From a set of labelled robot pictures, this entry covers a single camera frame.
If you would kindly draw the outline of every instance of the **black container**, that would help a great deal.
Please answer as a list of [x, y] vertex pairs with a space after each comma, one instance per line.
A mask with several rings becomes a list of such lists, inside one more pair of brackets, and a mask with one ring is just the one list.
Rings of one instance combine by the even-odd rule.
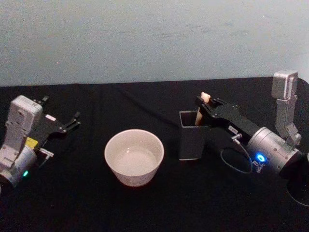
[[196, 126], [197, 111], [180, 111], [180, 151], [179, 160], [200, 159], [203, 154], [208, 126]]

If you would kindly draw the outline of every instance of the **green led light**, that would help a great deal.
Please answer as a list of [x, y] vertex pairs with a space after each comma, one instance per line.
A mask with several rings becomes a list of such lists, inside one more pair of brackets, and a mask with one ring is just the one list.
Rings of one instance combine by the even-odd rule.
[[23, 177], [25, 177], [26, 175], [28, 175], [28, 171], [24, 172]]

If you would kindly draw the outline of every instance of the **metal bracket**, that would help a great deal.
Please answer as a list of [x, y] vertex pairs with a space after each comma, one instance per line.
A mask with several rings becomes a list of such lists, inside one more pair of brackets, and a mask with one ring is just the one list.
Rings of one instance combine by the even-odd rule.
[[293, 70], [282, 70], [274, 74], [271, 96], [277, 98], [276, 129], [281, 138], [293, 149], [300, 144], [301, 135], [293, 123], [297, 101], [297, 76]]

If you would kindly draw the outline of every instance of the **robotic arm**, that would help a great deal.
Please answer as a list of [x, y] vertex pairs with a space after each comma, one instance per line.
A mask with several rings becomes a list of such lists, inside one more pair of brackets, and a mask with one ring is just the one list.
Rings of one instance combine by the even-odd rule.
[[19, 96], [11, 102], [0, 149], [0, 193], [16, 187], [34, 164], [42, 166], [54, 156], [43, 148], [48, 140], [65, 137], [80, 125], [79, 112], [65, 125], [51, 115], [44, 115], [42, 106], [47, 100], [48, 97], [32, 101]]
[[297, 72], [284, 70], [274, 74], [272, 96], [277, 98], [276, 129], [281, 137], [241, 116], [236, 104], [218, 98], [205, 103], [201, 97], [196, 98], [196, 104], [200, 107], [204, 125], [223, 128], [233, 142], [245, 147], [244, 152], [250, 156], [250, 163], [253, 160], [251, 164], [258, 173], [267, 167], [288, 179], [289, 193], [301, 202], [309, 183], [309, 158], [295, 148], [301, 140], [293, 123], [296, 85]]

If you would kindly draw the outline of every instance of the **black cable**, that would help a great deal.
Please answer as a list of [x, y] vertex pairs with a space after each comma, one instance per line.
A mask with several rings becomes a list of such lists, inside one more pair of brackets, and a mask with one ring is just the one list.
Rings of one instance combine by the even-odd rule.
[[150, 115], [158, 118], [159, 120], [170, 124], [172, 126], [178, 127], [178, 124], [175, 123], [174, 121], [170, 120], [169, 118], [166, 118], [164, 115], [152, 110], [151, 108], [147, 107], [147, 104], [142, 103], [141, 101], [139, 101], [139, 99], [137, 99], [133, 94], [122, 90], [118, 87], [114, 87], [115, 89], [117, 89], [122, 95], [124, 95], [126, 98], [128, 98], [129, 100], [131, 100], [135, 105], [137, 105], [139, 108], [141, 108], [142, 110], [144, 110], [145, 112], [149, 113]]
[[240, 170], [240, 169], [234, 167], [233, 165], [229, 164], [228, 162], [226, 162], [225, 159], [223, 158], [224, 149], [222, 149], [222, 151], [220, 152], [220, 157], [221, 157], [222, 161], [223, 161], [227, 166], [229, 166], [230, 168], [234, 169], [235, 171], [240, 172], [240, 173], [242, 173], [242, 174], [250, 174], [250, 173], [252, 173], [252, 170], [253, 170], [252, 160], [251, 160], [251, 158], [250, 158], [248, 152], [246, 151], [246, 149], [245, 149], [241, 144], [237, 144], [237, 145], [239, 145], [239, 146], [241, 147], [241, 149], [244, 151], [244, 153], [246, 154], [246, 156], [247, 156], [247, 158], [248, 158], [248, 160], [249, 160], [249, 162], [250, 162], [250, 171], [248, 171], [248, 172], [242, 171], [242, 170]]

